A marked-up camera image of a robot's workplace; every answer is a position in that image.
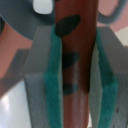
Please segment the gripper right finger with green pad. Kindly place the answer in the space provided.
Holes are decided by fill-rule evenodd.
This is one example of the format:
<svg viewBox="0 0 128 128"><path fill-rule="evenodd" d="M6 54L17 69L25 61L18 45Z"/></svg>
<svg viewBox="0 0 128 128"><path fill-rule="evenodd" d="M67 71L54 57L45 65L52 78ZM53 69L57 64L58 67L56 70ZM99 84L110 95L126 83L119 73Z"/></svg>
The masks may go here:
<svg viewBox="0 0 128 128"><path fill-rule="evenodd" d="M89 105L93 128L128 128L128 50L109 27L97 29Z"/></svg>

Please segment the gripper left finger with green pad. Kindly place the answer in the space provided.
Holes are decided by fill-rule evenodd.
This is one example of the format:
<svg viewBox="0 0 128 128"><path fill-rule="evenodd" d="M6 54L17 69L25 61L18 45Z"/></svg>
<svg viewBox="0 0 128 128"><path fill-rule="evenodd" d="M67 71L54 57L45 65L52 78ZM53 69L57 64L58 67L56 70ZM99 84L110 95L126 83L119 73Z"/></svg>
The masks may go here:
<svg viewBox="0 0 128 128"><path fill-rule="evenodd" d="M32 128L63 128L62 43L55 26L37 29L24 79Z"/></svg>

